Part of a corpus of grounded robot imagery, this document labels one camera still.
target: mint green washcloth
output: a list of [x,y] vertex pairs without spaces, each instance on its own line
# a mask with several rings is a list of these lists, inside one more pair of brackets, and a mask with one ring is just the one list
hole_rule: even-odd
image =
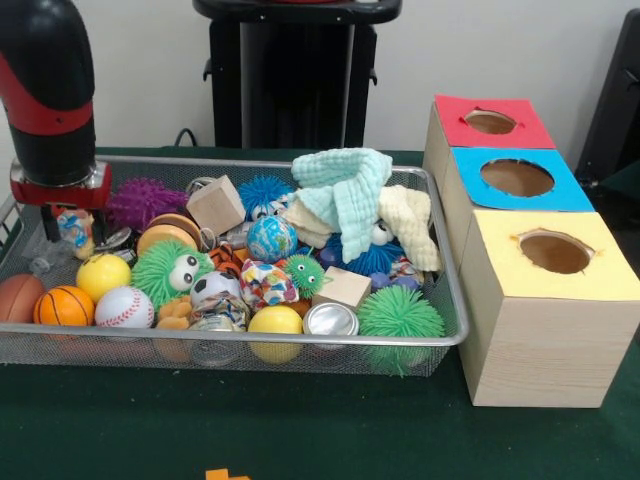
[[378,220],[380,191],[391,177],[391,157],[369,148],[345,148],[303,155],[291,173],[302,187],[292,197],[341,232],[342,260],[369,250]]

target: circular hole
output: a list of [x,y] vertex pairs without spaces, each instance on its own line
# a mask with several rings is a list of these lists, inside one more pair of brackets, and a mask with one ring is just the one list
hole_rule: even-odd
[[489,185],[516,197],[542,195],[555,184],[549,172],[525,160],[495,160],[483,166],[481,173]]
[[520,240],[522,252],[535,265],[565,275],[584,270],[593,250],[560,232],[540,231]]
[[506,135],[516,128],[516,121],[502,113],[491,110],[474,110],[464,117],[469,126],[489,135]]

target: wire mesh basket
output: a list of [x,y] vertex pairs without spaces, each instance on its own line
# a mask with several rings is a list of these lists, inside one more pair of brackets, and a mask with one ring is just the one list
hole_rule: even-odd
[[[111,164],[114,188],[132,177],[156,178],[183,190],[193,178],[228,175],[235,184],[256,174],[275,175],[295,185],[290,163],[169,159],[144,157],[98,158]],[[351,374],[393,374],[371,359],[387,353],[406,353],[414,359],[405,374],[429,376],[449,347],[468,332],[467,311],[447,239],[442,207],[433,178],[424,170],[394,167],[389,185],[404,185],[429,193],[432,216],[428,226],[438,244],[443,271],[425,287],[424,294],[445,321],[441,338],[318,336],[60,327],[0,322],[0,362],[41,365],[195,368]],[[26,245],[41,229],[40,210],[21,206],[10,197],[0,208],[0,280],[28,272]],[[56,266],[41,277],[47,288],[73,285],[79,261]],[[322,348],[332,345],[333,348]],[[292,358],[286,363],[273,359]]]

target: brown basketball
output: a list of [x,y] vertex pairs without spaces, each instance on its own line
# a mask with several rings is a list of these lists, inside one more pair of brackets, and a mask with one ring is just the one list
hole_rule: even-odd
[[43,293],[44,285],[33,275],[7,278],[0,284],[0,323],[30,323],[33,307]]

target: blue box lid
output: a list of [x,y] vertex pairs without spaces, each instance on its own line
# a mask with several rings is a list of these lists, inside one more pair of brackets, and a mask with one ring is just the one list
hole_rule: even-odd
[[462,183],[476,205],[502,210],[594,211],[557,150],[452,151]]

